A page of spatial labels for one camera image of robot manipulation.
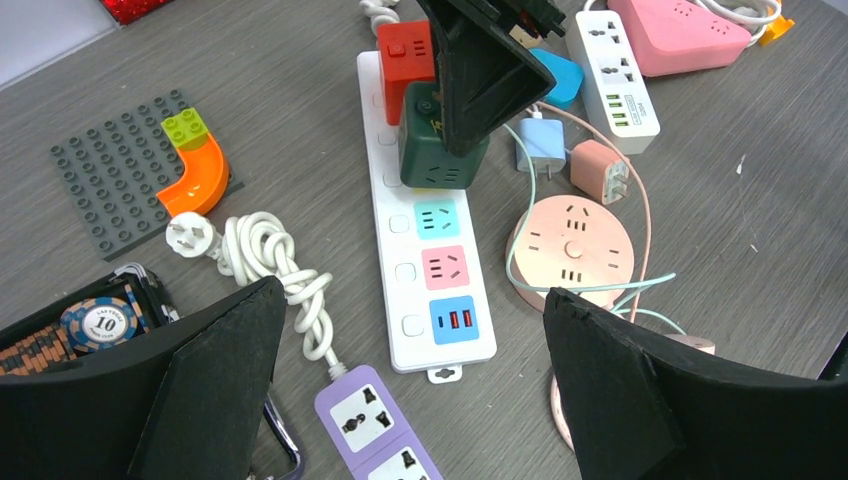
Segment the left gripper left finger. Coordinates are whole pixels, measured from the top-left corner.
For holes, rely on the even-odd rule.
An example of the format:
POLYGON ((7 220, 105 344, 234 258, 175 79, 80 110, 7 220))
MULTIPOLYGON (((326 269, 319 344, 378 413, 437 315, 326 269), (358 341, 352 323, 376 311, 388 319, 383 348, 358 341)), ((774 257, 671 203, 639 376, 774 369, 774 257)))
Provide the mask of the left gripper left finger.
POLYGON ((1 380, 5 479, 243 479, 284 325, 261 279, 117 347, 1 380))

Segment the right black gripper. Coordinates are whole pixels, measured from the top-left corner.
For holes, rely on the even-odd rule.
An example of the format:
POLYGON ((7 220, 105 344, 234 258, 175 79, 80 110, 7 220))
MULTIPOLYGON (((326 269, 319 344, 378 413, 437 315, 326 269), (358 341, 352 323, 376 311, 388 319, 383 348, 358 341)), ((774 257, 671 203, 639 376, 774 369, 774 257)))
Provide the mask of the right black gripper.
POLYGON ((553 1, 422 0, 435 49, 446 149, 468 154, 495 129, 542 99, 555 80, 511 33, 562 37, 553 1))

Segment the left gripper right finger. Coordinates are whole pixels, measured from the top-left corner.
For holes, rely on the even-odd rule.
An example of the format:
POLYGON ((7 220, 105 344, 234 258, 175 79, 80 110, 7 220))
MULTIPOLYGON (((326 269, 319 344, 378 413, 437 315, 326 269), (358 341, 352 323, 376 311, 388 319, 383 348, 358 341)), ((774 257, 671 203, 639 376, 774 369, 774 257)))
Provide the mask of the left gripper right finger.
POLYGON ((585 479, 843 479, 847 381, 707 354, 561 288, 543 324, 585 479))

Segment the red cube socket adapter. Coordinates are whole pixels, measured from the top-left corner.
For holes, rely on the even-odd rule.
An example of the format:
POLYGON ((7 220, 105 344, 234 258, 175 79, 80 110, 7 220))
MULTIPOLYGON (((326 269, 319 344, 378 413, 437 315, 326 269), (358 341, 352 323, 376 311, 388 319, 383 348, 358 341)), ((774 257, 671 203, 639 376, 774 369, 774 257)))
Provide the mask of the red cube socket adapter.
POLYGON ((435 80, 435 60, 428 20, 381 25, 377 29, 385 118, 398 126, 407 86, 435 80))

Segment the dark green cube adapter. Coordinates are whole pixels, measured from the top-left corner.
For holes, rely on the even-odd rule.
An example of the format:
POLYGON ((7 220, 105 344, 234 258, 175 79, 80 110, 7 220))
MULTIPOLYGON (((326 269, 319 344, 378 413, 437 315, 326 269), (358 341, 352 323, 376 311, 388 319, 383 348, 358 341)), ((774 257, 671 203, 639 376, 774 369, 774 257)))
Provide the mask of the dark green cube adapter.
POLYGON ((465 156, 450 153, 444 143, 437 84, 416 81, 405 91, 398 135, 399 177, 411 188, 468 188, 485 157, 484 139, 465 156))

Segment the white multicolour power strip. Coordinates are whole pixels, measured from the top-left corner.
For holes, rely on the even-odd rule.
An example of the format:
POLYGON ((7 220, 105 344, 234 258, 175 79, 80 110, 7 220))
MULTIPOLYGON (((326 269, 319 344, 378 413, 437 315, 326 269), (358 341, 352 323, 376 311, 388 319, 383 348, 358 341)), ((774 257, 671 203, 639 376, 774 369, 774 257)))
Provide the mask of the white multicolour power strip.
POLYGON ((391 365, 456 382, 497 351, 467 196, 402 184, 379 53, 360 53, 356 66, 391 365))

